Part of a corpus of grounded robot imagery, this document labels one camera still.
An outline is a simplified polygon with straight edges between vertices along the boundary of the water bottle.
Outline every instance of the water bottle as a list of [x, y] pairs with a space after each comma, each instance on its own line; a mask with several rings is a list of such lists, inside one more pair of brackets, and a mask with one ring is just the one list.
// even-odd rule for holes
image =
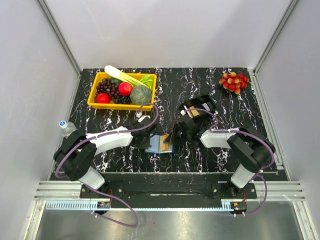
[[77, 130], [76, 126], [72, 122], [66, 122], [66, 121], [61, 121], [59, 122], [60, 126], [60, 134], [64, 136], [65, 138], [68, 138], [69, 135]]

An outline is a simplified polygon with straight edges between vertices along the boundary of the reflective metal surface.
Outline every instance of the reflective metal surface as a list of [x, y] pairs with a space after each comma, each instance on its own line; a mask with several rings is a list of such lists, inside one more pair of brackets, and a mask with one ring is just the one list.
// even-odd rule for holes
[[[249, 202], [249, 210], [258, 204]], [[134, 223], [129, 211], [109, 217]], [[45, 210], [37, 240], [300, 240], [302, 234], [289, 202], [267, 202], [255, 215], [233, 218], [218, 212], [138, 212], [138, 228], [95, 218], [87, 211]]]

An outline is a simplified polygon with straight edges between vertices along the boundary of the book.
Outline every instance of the book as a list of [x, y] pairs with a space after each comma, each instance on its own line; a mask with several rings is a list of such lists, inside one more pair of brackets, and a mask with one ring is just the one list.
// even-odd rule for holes
[[165, 153], [173, 153], [175, 148], [172, 144], [164, 143], [164, 140], [169, 136], [169, 134], [165, 135], [154, 135], [150, 138], [151, 147], [145, 150], [146, 153], [150, 154], [165, 154]]

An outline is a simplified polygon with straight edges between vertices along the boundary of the green vegetable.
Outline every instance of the green vegetable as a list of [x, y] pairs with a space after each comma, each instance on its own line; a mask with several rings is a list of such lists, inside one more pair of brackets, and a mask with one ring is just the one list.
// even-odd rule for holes
[[131, 84], [133, 87], [135, 86], [139, 86], [139, 85], [143, 85], [146, 87], [146, 85], [144, 83], [142, 83], [141, 81], [133, 78], [132, 76], [129, 76], [127, 74], [125, 74], [124, 72], [116, 69], [115, 67], [113, 66], [105, 66], [104, 68], [104, 71], [109, 74], [111, 77], [113, 78], [116, 78], [116, 79], [119, 79], [121, 80], [122, 82], [125, 82], [125, 83], [129, 83]]
[[132, 89], [130, 99], [135, 105], [142, 105], [151, 102], [151, 91], [148, 87], [139, 85]]
[[154, 87], [154, 79], [150, 74], [144, 75], [141, 79], [140, 82], [144, 83], [152, 92], [153, 87]]
[[144, 84], [150, 89], [150, 91], [152, 92], [152, 90], [154, 89], [154, 81], [147, 81], [144, 82]]
[[113, 81], [115, 84], [120, 84], [120, 83], [122, 83], [121, 80], [116, 79], [116, 78], [114, 78], [114, 77], [111, 77], [111, 78], [110, 78], [110, 81]]

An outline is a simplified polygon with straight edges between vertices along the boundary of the white wall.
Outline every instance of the white wall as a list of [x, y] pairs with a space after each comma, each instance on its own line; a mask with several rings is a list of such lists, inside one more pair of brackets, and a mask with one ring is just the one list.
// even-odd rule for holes
[[320, 234], [320, 2], [301, 1], [258, 76], [289, 165]]
[[0, 233], [21, 239], [77, 76], [35, 0], [0, 4]]
[[253, 68], [290, 2], [46, 1], [81, 68]]

